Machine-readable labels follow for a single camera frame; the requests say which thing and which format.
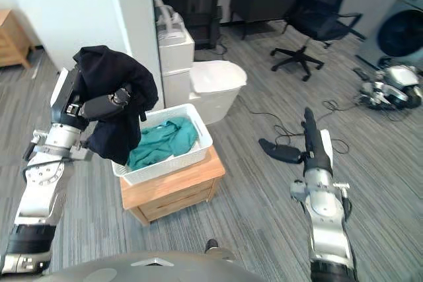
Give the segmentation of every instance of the electric cord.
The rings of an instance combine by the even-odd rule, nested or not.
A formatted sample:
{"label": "electric cord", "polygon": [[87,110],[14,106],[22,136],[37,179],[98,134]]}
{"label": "electric cord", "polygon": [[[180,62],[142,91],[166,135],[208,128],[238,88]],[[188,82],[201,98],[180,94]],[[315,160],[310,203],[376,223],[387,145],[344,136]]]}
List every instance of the electric cord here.
{"label": "electric cord", "polygon": [[227,46],[223,44],[223,39],[225,38],[224,34],[220,34],[219,38],[216,41],[216,46],[220,46],[222,48],[222,52],[218,52],[216,49],[210,50],[211,53],[215,55],[220,55],[223,61],[226,61],[225,54],[227,53]]}
{"label": "electric cord", "polygon": [[347,221],[352,213],[352,203],[350,200],[348,200],[348,209],[345,211],[345,221]]}
{"label": "electric cord", "polygon": [[354,105],[347,107],[347,108],[341,108],[338,104],[338,102],[335,99],[327,99],[322,101],[323,107],[325,107],[329,112],[327,114],[324,114],[323,116],[319,117],[316,120],[316,123],[321,121],[323,118],[328,117],[330,115],[333,115],[335,112],[346,112],[348,110],[351,110],[352,108],[356,108],[358,106],[361,106],[359,102],[355,102]]}
{"label": "electric cord", "polygon": [[[244,99],[242,98],[242,97],[239,97],[239,100],[243,103],[243,105],[245,106],[245,108],[249,111],[249,113],[250,114],[253,114],[253,115],[267,115],[267,116],[272,116],[273,118],[276,118],[278,121],[279,121],[279,123],[280,124],[275,124],[275,125],[273,125],[273,130],[275,131],[275,133],[276,133],[276,135],[277,135],[277,137],[275,138],[275,140],[274,140],[274,144],[275,145],[281,145],[281,143],[279,143],[278,141],[281,139],[281,138],[286,138],[286,143],[285,143],[285,145],[290,145],[291,144],[291,138],[292,137],[299,137],[299,136],[303,136],[304,135],[304,133],[294,133],[294,132],[292,132],[292,131],[290,131],[285,125],[284,125],[284,123],[283,123],[283,121],[279,118],[279,117],[277,117],[277,115],[275,115],[275,114],[272,114],[272,113],[270,113],[270,112],[253,112],[248,106],[247,106],[247,104],[245,103],[245,101],[244,101]],[[332,109],[330,109],[331,110],[331,112],[329,113],[329,114],[332,114],[333,112],[335,112],[335,111],[337,111],[337,110],[332,110]],[[322,117],[320,117],[317,121],[319,121],[320,119],[323,119],[324,117],[326,117],[326,116],[328,116],[329,114],[325,114],[325,115],[323,115]],[[342,140],[342,139],[330,139],[331,141],[336,141],[336,142],[339,142],[339,143],[341,143],[341,144],[343,144],[343,146],[345,147],[345,150],[339,150],[339,149],[337,149],[336,147],[333,147],[333,149],[338,153],[338,154],[340,154],[340,155],[346,155],[346,154],[348,154],[349,152],[350,152],[350,146],[347,144],[347,142],[345,142],[344,140]]]}

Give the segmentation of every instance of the washing machine door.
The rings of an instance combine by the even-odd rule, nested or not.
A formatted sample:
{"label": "washing machine door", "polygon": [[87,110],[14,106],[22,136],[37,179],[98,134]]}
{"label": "washing machine door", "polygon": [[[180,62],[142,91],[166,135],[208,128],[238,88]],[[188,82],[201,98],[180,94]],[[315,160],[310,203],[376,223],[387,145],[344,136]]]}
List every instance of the washing machine door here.
{"label": "washing machine door", "polygon": [[379,29],[377,42],[391,57],[417,52],[423,47],[423,12],[412,9],[393,15]]}

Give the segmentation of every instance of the robot forearm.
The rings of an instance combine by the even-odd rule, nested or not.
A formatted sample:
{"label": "robot forearm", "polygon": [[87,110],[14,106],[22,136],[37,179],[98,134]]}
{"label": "robot forearm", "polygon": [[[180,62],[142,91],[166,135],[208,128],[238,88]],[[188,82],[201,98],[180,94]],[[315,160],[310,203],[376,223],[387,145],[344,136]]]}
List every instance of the robot forearm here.
{"label": "robot forearm", "polygon": [[32,142],[45,137],[43,145],[31,146],[36,155],[24,169],[26,188],[9,236],[2,274],[37,273],[51,259],[50,246],[65,203],[67,183],[73,175],[74,159],[89,152],[80,148],[81,131],[58,123],[49,133],[34,132]]}
{"label": "robot forearm", "polygon": [[306,109],[304,181],[291,185],[309,223],[312,281],[357,281],[356,261],[344,223],[350,214],[348,184],[332,182],[332,144],[327,130],[317,130]]}

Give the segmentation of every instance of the wooden table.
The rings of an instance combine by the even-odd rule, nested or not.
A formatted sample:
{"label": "wooden table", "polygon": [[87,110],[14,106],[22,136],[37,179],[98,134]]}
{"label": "wooden table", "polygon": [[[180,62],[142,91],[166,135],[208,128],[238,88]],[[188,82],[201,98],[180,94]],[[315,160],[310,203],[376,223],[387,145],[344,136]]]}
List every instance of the wooden table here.
{"label": "wooden table", "polygon": [[31,65],[26,59],[28,50],[35,50],[12,10],[0,10],[0,66],[22,64],[26,69]]}
{"label": "wooden table", "polygon": [[180,209],[209,201],[225,175],[216,150],[210,147],[206,158],[172,174],[130,186],[120,178],[122,204],[143,226]]}

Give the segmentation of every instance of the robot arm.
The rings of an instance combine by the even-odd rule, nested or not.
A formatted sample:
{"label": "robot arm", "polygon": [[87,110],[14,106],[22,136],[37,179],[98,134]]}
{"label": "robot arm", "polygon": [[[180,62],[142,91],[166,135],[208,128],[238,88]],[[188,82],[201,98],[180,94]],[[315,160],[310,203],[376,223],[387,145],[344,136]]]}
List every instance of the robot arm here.
{"label": "robot arm", "polygon": [[287,145],[259,140],[272,158],[304,163],[304,180],[296,180],[291,196],[300,202],[309,223],[309,255],[312,281],[357,281],[356,262],[344,223],[351,213],[348,184],[332,181],[332,144],[327,130],[319,131],[313,113],[305,109],[301,123],[305,152]]}
{"label": "robot arm", "polygon": [[49,132],[35,130],[25,151],[24,159],[29,161],[22,172],[26,188],[5,255],[0,257],[0,275],[36,275],[48,268],[73,161],[90,160],[92,156],[81,146],[81,133],[89,121],[116,115],[130,100],[131,88],[126,85],[114,94],[82,104],[74,90],[77,75],[77,68],[63,69],[50,101],[52,126]]}

